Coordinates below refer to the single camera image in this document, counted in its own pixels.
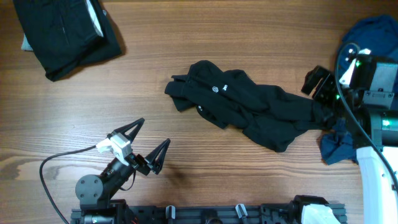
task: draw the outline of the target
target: wooden table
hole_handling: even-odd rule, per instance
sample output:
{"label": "wooden table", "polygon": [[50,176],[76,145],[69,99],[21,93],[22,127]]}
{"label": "wooden table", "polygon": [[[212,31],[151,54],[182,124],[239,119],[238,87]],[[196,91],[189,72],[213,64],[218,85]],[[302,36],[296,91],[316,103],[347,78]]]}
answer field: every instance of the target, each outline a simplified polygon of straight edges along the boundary
{"label": "wooden table", "polygon": [[[12,4],[0,4],[0,222],[60,223],[39,180],[39,165],[59,152],[94,145],[113,129],[144,117],[134,151],[172,143],[163,171],[138,175],[114,198],[129,205],[284,203],[294,195],[345,203],[350,223],[363,222],[361,176],[350,161],[326,166],[321,131],[299,136],[284,153],[225,130],[194,109],[179,113],[164,94],[172,75],[207,59],[242,69],[256,82],[300,92],[316,65],[331,68],[341,37],[356,21],[389,13],[398,2],[133,1],[104,3],[118,25],[124,55],[78,68],[52,83],[33,53]],[[44,176],[66,217],[78,208],[76,181],[112,159],[96,150],[48,162]]]}

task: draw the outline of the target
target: green led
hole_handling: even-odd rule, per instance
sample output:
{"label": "green led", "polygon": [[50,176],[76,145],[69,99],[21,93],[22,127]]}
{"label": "green led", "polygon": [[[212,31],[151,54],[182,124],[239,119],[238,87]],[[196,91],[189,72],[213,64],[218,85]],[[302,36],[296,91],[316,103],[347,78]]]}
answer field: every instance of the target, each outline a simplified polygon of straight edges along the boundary
{"label": "green led", "polygon": [[382,120],[382,124],[383,124],[383,126],[388,126],[388,125],[390,125],[391,123],[390,123],[390,121],[388,121],[388,120]]}

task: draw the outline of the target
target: black garment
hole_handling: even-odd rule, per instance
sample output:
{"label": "black garment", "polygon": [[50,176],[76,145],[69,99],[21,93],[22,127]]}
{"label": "black garment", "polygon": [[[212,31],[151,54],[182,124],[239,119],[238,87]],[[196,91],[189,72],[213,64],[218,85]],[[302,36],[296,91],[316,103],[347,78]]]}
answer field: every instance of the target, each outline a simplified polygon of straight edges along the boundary
{"label": "black garment", "polygon": [[51,81],[79,65],[121,54],[98,0],[90,0],[103,37],[95,31],[85,0],[14,0],[19,21],[36,57]]}
{"label": "black garment", "polygon": [[244,71],[222,72],[209,61],[191,65],[188,75],[172,76],[165,93],[179,111],[198,113],[220,128],[232,124],[254,142],[284,152],[309,129],[328,129],[331,111],[321,104],[286,93],[279,86],[257,85]]}

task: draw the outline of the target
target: blue cloth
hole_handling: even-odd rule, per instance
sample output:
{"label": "blue cloth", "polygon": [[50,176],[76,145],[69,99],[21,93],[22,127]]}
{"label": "blue cloth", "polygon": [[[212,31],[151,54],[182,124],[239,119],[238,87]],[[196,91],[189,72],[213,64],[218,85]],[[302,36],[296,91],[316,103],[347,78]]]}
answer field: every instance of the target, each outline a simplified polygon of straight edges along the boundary
{"label": "blue cloth", "polygon": [[[354,42],[361,49],[371,50],[372,55],[389,57],[398,61],[398,23],[391,16],[369,17],[357,22],[343,37],[340,48],[347,42]],[[345,60],[349,55],[349,49],[355,48],[349,45],[344,49],[339,61],[339,76],[342,76],[350,65]],[[394,92],[398,93],[398,78],[394,82]]]}
{"label": "blue cloth", "polygon": [[355,163],[356,151],[353,147],[353,137],[346,130],[345,120],[339,119],[332,127],[334,132],[322,136],[320,150],[322,159],[331,165],[343,159],[351,159]]}

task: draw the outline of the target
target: black cable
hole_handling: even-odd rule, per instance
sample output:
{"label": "black cable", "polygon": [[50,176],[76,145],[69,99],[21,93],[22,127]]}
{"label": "black cable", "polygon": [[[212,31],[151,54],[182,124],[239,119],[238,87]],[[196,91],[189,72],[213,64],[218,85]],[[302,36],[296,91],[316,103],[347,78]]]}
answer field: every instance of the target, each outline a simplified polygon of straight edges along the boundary
{"label": "black cable", "polygon": [[137,172],[137,170],[134,170],[134,172],[132,173],[132,183],[131,183],[130,187],[128,189],[124,189],[124,188],[120,187],[120,190],[127,191],[132,188],[132,186],[134,185],[134,181],[136,180],[136,172]]}
{"label": "black cable", "polygon": [[[352,92],[353,92],[353,90],[348,90],[348,92],[345,93],[344,96],[351,95]],[[332,108],[332,110],[336,113],[337,116],[342,116],[344,111],[340,111],[340,110],[338,109],[338,108],[340,108],[340,104],[338,104],[339,107],[336,108],[336,104],[337,104],[337,103],[339,103],[339,101],[333,100],[331,108]]]}
{"label": "black cable", "polygon": [[342,46],[342,48],[340,48],[338,54],[337,54],[337,59],[336,59],[336,63],[335,63],[335,82],[336,82],[336,87],[337,87],[337,91],[338,94],[341,96],[341,102],[343,103],[347,113],[349,114],[349,116],[352,118],[352,120],[354,121],[354,123],[357,125],[357,127],[359,128],[359,130],[361,131],[361,133],[363,134],[363,136],[365,136],[365,138],[368,140],[368,142],[370,143],[370,145],[372,146],[372,148],[374,149],[374,151],[376,152],[376,154],[380,157],[381,161],[384,163],[385,167],[387,168],[388,172],[391,175],[392,181],[395,185],[395,189],[398,188],[398,180],[397,177],[394,173],[394,171],[392,170],[390,163],[388,163],[387,159],[383,156],[383,154],[381,153],[381,151],[377,148],[377,146],[375,145],[375,143],[372,141],[372,139],[369,137],[369,135],[366,133],[366,131],[362,128],[362,126],[360,125],[360,123],[356,120],[355,115],[353,114],[353,112],[350,110],[344,95],[343,95],[343,91],[341,90],[338,78],[339,78],[339,73],[338,73],[338,63],[340,61],[340,57],[341,57],[341,53],[342,51],[348,46],[348,45],[353,45],[356,47],[356,53],[358,54],[358,52],[361,50],[361,48],[352,42],[348,42],[345,43],[344,46]]}
{"label": "black cable", "polygon": [[357,97],[359,91],[366,91],[366,90],[367,90],[366,88],[357,88],[351,92],[351,110],[357,111],[360,108],[361,104],[359,104],[359,106],[355,106],[355,98]]}
{"label": "black cable", "polygon": [[49,200],[50,200],[52,206],[54,207],[55,211],[56,211],[56,212],[58,213],[58,215],[61,217],[62,221],[63,221],[64,223],[66,223],[66,224],[69,224],[69,223],[68,223],[68,220],[62,215],[61,211],[60,211],[60,210],[58,209],[58,207],[56,206],[54,200],[52,199],[52,197],[51,197],[51,195],[50,195],[49,189],[47,188],[47,186],[46,186],[46,184],[45,184],[44,177],[43,177],[43,166],[44,166],[44,164],[45,164],[46,162],[48,162],[49,160],[51,160],[51,159],[53,159],[53,158],[56,158],[56,157],[58,157],[58,156],[66,156],[66,155],[70,155],[70,154],[81,153],[81,152],[89,151],[89,150],[94,149],[94,148],[95,148],[95,146],[91,146],[91,147],[88,147],[88,148],[86,148],[86,149],[76,150],[76,151],[72,151],[72,152],[58,153],[58,154],[56,154],[56,155],[52,155],[52,156],[46,158],[46,159],[42,162],[42,164],[40,165],[40,168],[39,168],[39,175],[40,175],[40,180],[42,181],[42,184],[43,184],[43,188],[44,188],[44,190],[45,190],[45,193],[47,194],[47,197],[49,198]]}

